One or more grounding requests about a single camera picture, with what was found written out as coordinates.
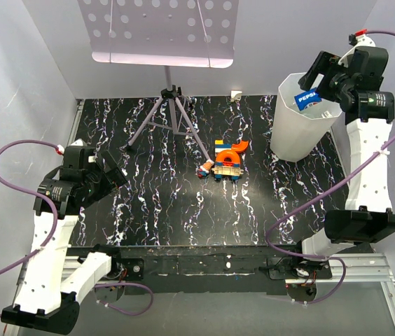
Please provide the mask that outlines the Pepsi label plastic bottle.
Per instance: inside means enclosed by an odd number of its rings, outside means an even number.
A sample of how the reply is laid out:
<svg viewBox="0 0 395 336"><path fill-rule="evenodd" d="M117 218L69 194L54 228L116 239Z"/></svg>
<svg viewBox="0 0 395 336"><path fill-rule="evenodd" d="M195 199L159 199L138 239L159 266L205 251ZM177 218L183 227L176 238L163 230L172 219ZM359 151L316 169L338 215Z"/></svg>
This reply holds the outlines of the Pepsi label plastic bottle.
<svg viewBox="0 0 395 336"><path fill-rule="evenodd" d="M298 111L303 111L315 104L318 104L322 101L322 98L317 93L317 89L314 87L308 91L301 92L294 97L293 105L297 108Z"/></svg>

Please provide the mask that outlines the large clear plastic bottle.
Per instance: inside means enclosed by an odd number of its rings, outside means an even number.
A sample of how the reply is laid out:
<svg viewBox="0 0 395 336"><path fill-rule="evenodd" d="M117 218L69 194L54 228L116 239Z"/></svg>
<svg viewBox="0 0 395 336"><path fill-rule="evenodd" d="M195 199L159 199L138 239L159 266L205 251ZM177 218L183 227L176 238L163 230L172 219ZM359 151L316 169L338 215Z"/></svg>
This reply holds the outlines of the large clear plastic bottle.
<svg viewBox="0 0 395 336"><path fill-rule="evenodd" d="M322 117L323 117L323 118L331 118L332 115L330 114L329 111L324 111L324 112L322 113Z"/></svg>

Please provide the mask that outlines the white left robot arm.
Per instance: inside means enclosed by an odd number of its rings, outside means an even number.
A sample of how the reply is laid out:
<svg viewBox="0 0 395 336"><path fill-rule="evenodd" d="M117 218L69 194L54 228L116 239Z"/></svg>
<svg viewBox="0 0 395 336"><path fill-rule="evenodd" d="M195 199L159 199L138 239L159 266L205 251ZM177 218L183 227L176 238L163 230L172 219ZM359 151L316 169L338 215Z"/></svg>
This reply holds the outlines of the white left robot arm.
<svg viewBox="0 0 395 336"><path fill-rule="evenodd" d="M116 247L96 245L66 279L62 278L71 233L81 209L126 183L109 152L97 153L81 139L58 148L63 162L40 183L34 203L34 237L20 292L3 308L1 321L58 335L74 328L80 304L103 277L117 279L123 270Z"/></svg>

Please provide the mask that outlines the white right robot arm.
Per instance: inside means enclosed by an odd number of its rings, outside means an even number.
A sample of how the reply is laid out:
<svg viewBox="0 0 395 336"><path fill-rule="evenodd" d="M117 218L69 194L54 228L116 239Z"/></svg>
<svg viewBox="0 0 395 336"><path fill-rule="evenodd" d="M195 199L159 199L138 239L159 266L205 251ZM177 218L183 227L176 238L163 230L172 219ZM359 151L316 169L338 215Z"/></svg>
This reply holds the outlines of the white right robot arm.
<svg viewBox="0 0 395 336"><path fill-rule="evenodd" d="M389 140L395 103L392 93L380 89L389 54L364 30L350 35L349 44L342 57L321 51L298 81L307 91L321 76L318 95L344 112L351 169L345 208L327 212L323 228L302 240L302 253L290 261L291 272L302 279L315 271L315 260L360 243L377 243L395 232L387 189L389 151L382 148Z"/></svg>

